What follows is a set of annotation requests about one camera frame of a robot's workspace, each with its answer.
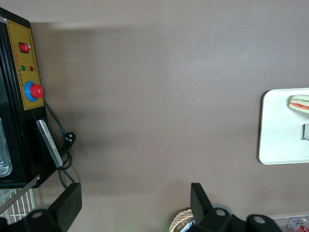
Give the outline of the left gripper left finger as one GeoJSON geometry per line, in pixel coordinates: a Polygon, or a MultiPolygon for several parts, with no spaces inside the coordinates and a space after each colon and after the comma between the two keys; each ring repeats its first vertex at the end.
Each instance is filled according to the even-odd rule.
{"type": "Polygon", "coordinates": [[[32,211],[15,223],[14,231],[67,232],[81,208],[81,184],[70,184],[48,208],[32,211]]]}

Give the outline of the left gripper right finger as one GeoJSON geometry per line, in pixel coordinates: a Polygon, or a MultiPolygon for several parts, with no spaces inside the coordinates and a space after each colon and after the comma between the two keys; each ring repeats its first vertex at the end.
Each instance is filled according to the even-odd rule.
{"type": "Polygon", "coordinates": [[[191,232],[229,232],[232,216],[226,208],[213,206],[200,183],[191,184],[190,206],[195,224],[191,232]]]}

